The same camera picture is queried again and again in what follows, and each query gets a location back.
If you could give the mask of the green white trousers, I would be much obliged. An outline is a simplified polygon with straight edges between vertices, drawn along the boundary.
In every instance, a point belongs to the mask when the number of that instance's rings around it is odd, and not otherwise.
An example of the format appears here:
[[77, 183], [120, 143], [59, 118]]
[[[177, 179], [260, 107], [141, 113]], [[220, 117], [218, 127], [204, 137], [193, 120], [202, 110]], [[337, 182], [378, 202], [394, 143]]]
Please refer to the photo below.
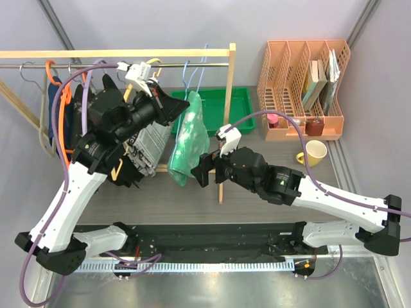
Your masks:
[[167, 170], [177, 185], [184, 187], [188, 178], [193, 178], [191, 170], [198, 166], [200, 156], [207, 153], [210, 146], [208, 132], [203, 120], [200, 94], [188, 94], [189, 108], [179, 124], [179, 133], [168, 161]]

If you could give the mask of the light blue wire hanger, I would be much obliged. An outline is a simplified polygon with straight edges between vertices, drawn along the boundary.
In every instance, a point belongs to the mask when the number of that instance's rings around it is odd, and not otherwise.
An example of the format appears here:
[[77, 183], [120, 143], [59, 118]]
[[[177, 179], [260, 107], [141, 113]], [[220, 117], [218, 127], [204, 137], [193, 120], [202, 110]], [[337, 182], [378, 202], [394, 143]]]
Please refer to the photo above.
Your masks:
[[[184, 64], [184, 68], [183, 68], [183, 72], [182, 72], [182, 82], [183, 82], [183, 84], [184, 84], [184, 100], [187, 100], [187, 99], [188, 99], [188, 95], [189, 95], [189, 90], [190, 90], [190, 87], [191, 87], [191, 83], [192, 83], [193, 78], [194, 78], [194, 76], [196, 75], [197, 71], [199, 70], [199, 67], [196, 67], [195, 70], [191, 73], [191, 76], [189, 77], [188, 82], [186, 82], [186, 71], [187, 71], [188, 63], [189, 63], [189, 60]], [[201, 86], [201, 83], [202, 83], [202, 78], [203, 78], [203, 75], [204, 75], [204, 70], [205, 70], [204, 68], [201, 68], [201, 73], [200, 73], [199, 81], [198, 81], [198, 83], [197, 83], [197, 89], [196, 89], [197, 92], [198, 92], [198, 90], [199, 90], [199, 88], [200, 88], [200, 86]], [[176, 131], [176, 134], [175, 134], [176, 137], [179, 136], [180, 128], [181, 128], [181, 126], [182, 126], [183, 118], [184, 118], [183, 115], [180, 115], [179, 118], [178, 118], [178, 121], [177, 121], [177, 131]]]

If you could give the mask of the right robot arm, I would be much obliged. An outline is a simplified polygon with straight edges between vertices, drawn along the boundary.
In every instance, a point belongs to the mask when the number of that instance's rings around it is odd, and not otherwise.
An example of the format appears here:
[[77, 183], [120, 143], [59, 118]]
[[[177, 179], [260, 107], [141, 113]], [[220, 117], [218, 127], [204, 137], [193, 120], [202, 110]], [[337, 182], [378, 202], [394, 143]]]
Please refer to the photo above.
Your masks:
[[398, 212], [402, 200], [398, 196], [371, 198], [315, 183], [298, 170], [268, 164], [261, 154], [247, 147], [224, 155], [218, 150], [205, 153], [191, 174], [205, 187], [210, 170], [215, 171], [216, 183], [230, 180], [268, 203], [304, 207], [337, 217], [337, 221], [325, 223], [296, 223], [289, 239], [295, 253], [339, 244], [362, 245], [385, 256], [399, 253]]

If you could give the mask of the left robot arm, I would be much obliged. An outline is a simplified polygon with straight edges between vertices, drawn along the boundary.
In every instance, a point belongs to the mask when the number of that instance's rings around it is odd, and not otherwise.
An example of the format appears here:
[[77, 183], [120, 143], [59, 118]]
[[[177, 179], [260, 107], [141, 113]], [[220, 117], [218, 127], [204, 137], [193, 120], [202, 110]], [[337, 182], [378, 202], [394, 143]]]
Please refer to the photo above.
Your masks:
[[63, 276], [72, 274], [88, 257], [117, 251], [127, 257], [136, 250], [132, 228], [116, 222], [92, 232], [74, 228], [100, 185], [112, 172], [126, 172], [125, 185], [139, 179], [127, 171], [124, 142], [152, 123], [163, 126], [190, 106], [165, 93], [158, 84], [137, 93], [127, 103], [117, 88], [99, 92], [89, 109], [89, 131], [78, 141], [64, 182], [42, 219], [29, 232], [21, 232], [15, 243], [45, 269]]

